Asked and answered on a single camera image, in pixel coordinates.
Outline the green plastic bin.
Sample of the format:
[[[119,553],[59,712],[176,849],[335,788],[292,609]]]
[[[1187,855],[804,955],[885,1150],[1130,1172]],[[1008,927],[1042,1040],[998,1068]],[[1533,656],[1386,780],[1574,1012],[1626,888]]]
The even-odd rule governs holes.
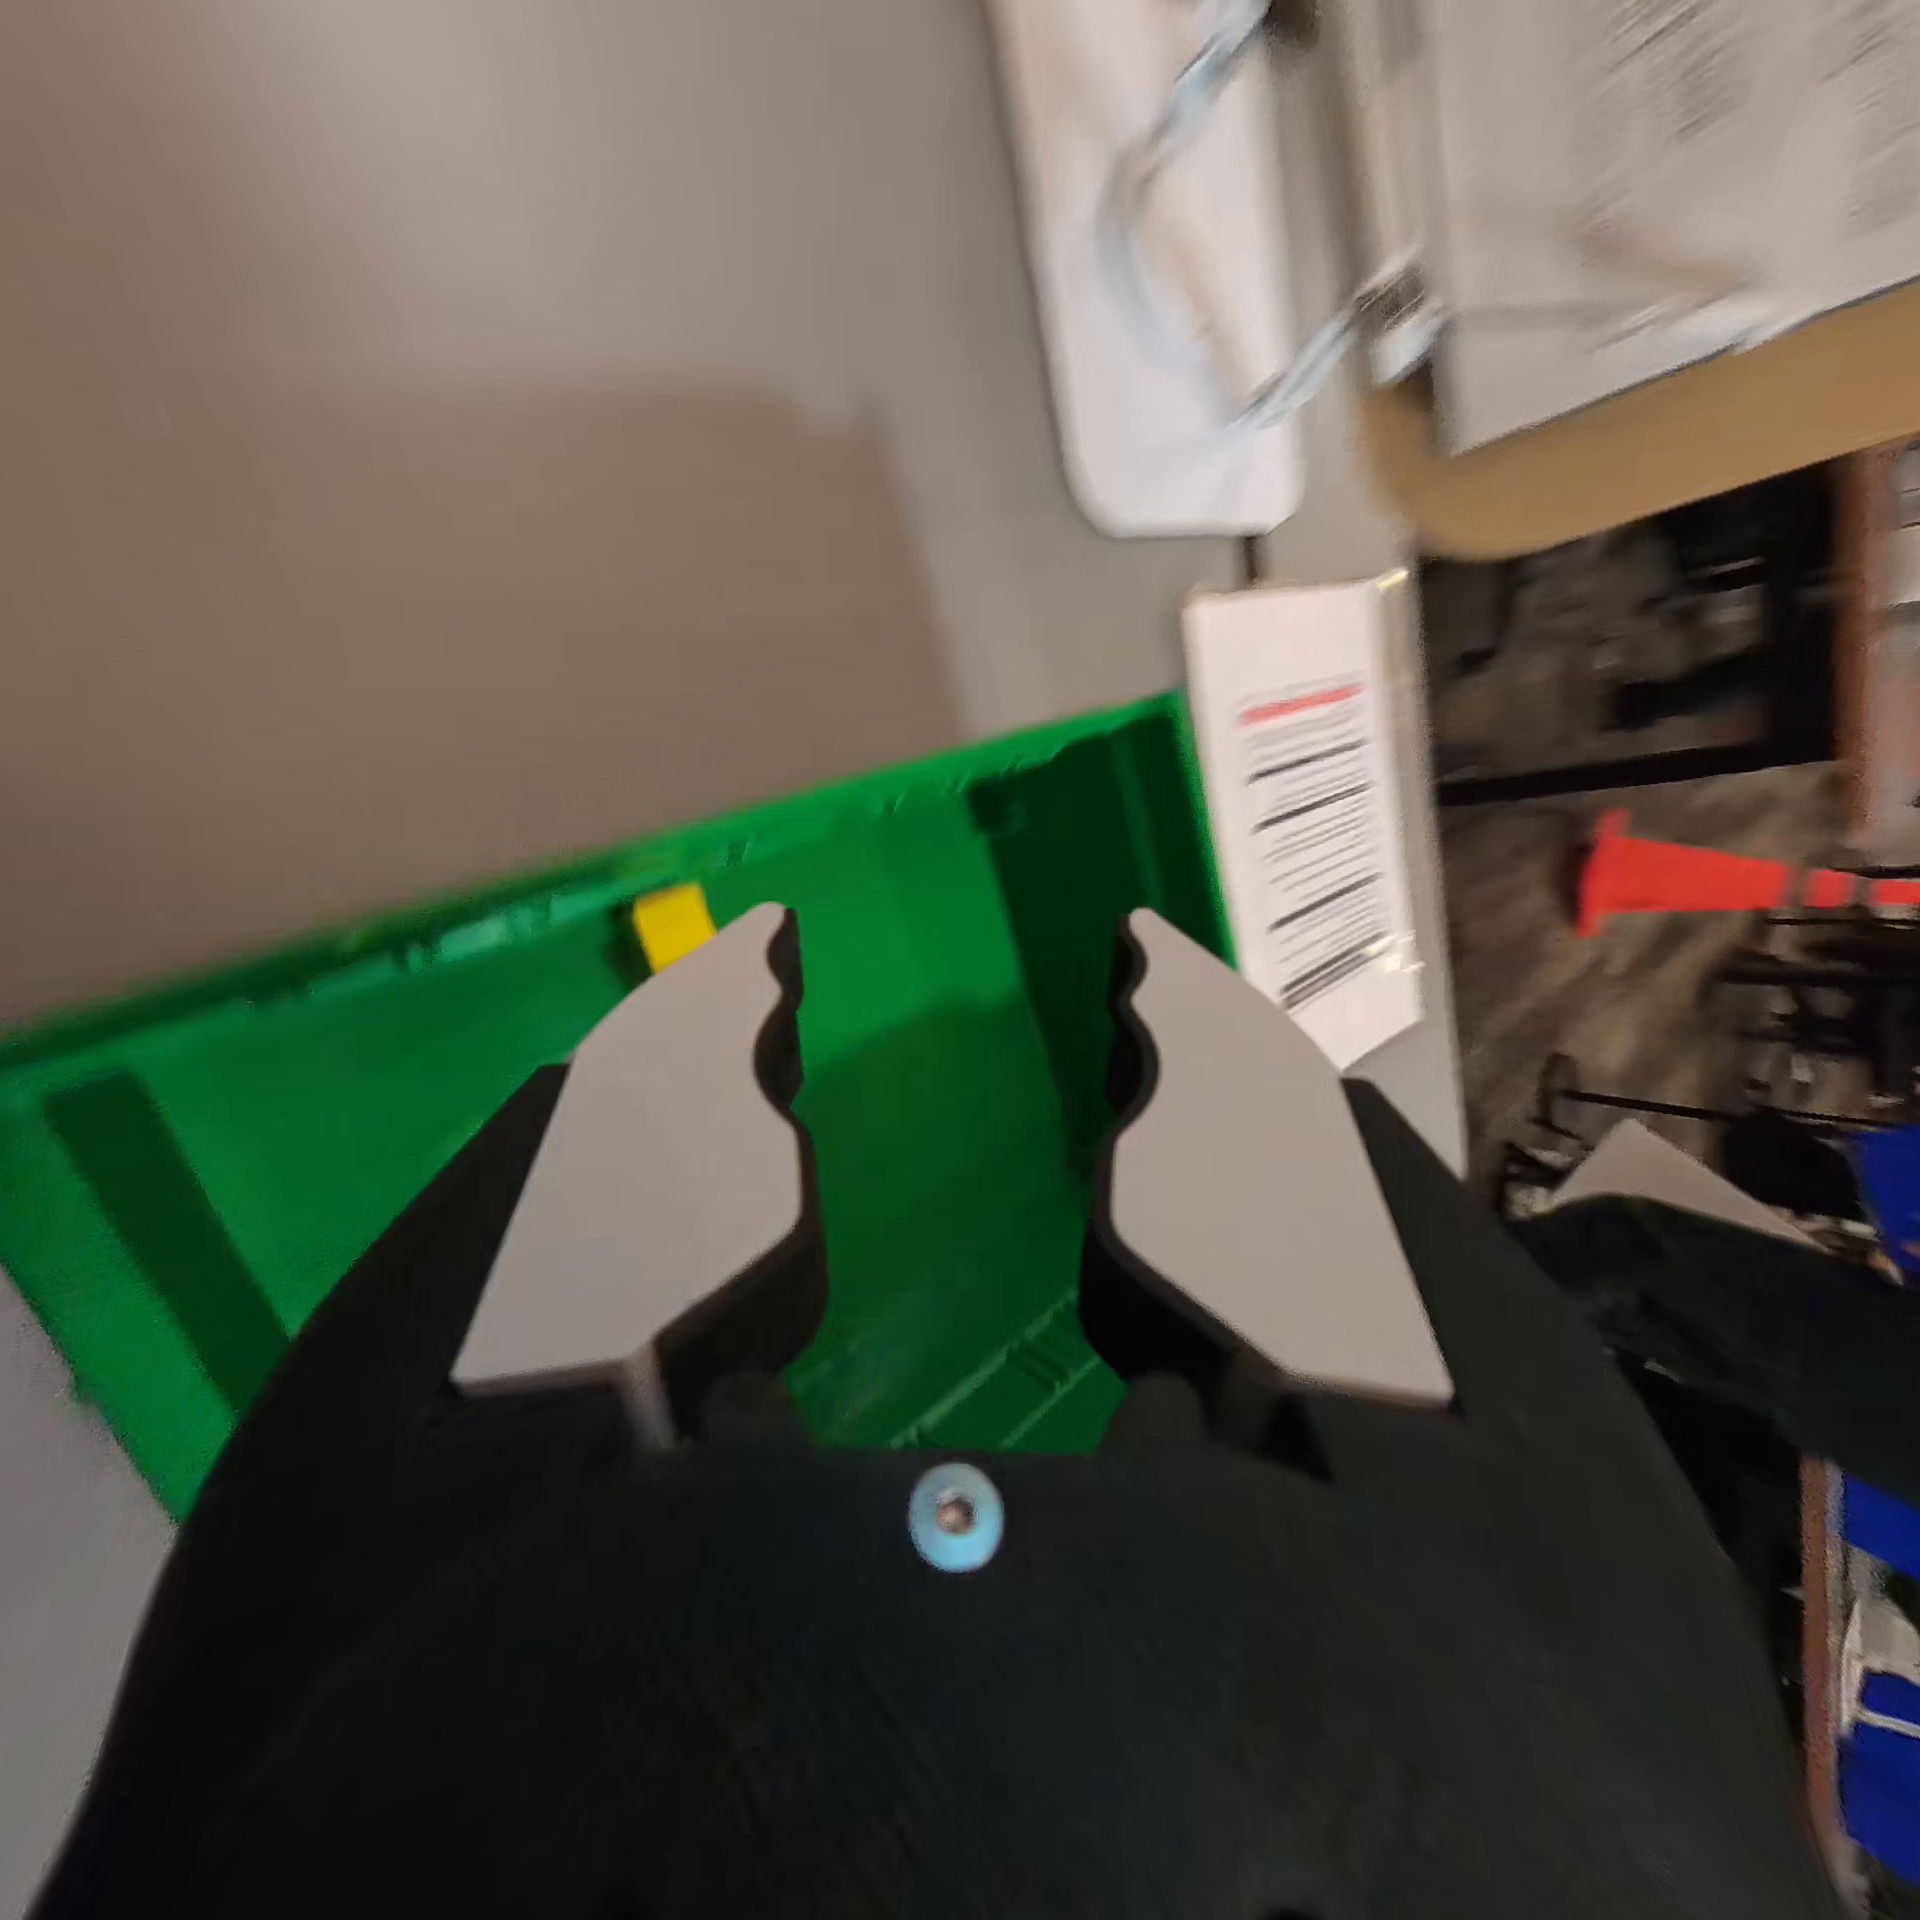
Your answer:
[[[1141,905],[1224,953],[1164,693],[324,931],[5,1036],[5,1272],[159,1507],[333,1283],[648,974],[634,905],[797,913],[832,1293],[789,1372],[838,1447],[1080,1454],[1076,1318]]]

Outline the blue bin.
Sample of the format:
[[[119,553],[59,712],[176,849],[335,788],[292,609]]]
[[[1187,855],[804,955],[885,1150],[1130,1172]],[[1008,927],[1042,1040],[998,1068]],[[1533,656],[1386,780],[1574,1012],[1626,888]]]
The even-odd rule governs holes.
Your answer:
[[[1851,1606],[1839,1641],[1839,1815],[1888,1877],[1918,1886],[1918,1512],[1839,1478]]]

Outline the yellow cube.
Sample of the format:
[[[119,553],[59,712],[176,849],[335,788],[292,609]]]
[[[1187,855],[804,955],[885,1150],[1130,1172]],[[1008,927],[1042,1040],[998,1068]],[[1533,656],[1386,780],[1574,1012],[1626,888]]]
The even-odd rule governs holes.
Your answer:
[[[640,895],[629,907],[640,960],[656,975],[715,936],[715,918],[699,881],[676,881]]]

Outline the white paper sheet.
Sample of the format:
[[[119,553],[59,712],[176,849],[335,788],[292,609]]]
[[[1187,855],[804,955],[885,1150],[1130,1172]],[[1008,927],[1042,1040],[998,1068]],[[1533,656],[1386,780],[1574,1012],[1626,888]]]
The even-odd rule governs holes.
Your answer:
[[[1200,592],[1184,689],[1236,971],[1340,1071],[1424,1020],[1390,639],[1404,566]]]

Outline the black office chair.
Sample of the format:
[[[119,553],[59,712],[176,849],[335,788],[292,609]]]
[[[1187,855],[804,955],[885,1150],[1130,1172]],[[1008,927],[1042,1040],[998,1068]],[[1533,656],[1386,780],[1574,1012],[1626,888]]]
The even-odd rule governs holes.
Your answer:
[[[1828,761],[1835,553],[1806,469],[1514,559],[1421,555],[1437,804]]]

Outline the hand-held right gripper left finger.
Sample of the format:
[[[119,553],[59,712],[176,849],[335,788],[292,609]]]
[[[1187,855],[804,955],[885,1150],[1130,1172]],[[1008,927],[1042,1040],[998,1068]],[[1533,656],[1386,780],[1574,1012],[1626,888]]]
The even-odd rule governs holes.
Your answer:
[[[451,1380],[615,1390],[668,1449],[709,1393],[778,1373],[828,1308],[803,1085],[799,921],[760,903],[573,1049]]]

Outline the white stand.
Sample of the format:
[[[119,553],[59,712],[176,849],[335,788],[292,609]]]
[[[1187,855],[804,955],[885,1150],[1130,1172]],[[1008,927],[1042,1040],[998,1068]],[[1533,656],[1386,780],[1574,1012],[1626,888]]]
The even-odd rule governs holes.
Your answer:
[[[1367,153],[1380,4],[986,6],[1069,494],[1114,539],[1264,537],[1302,415],[1445,311]]]

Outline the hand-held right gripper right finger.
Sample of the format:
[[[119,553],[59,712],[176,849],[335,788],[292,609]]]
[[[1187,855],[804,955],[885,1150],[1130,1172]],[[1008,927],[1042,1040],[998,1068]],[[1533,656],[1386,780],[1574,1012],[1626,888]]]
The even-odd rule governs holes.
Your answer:
[[[1111,1128],[1078,1316],[1130,1385],[1181,1380],[1223,1436],[1338,1397],[1450,1411],[1455,1382],[1325,1053],[1150,907],[1115,931]]]

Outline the orange traffic cone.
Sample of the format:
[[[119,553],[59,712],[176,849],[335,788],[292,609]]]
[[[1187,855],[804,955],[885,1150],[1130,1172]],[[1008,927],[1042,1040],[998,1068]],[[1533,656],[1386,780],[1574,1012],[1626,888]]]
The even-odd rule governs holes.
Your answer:
[[[1627,814],[1604,808],[1591,829],[1572,893],[1581,939],[1621,917],[1778,913],[1792,907],[1916,907],[1918,877],[1803,868],[1789,862],[1646,839]]]

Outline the white leaning board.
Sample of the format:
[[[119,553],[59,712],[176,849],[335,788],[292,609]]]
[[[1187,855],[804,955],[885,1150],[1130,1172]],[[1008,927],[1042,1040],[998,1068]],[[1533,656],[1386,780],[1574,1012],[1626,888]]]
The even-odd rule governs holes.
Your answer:
[[[1797,1221],[1732,1187],[1683,1148],[1652,1134],[1639,1120],[1621,1120],[1544,1200],[1543,1211],[1603,1200],[1637,1198],[1660,1206],[1717,1217],[1743,1231],[1799,1243],[1819,1243]]]

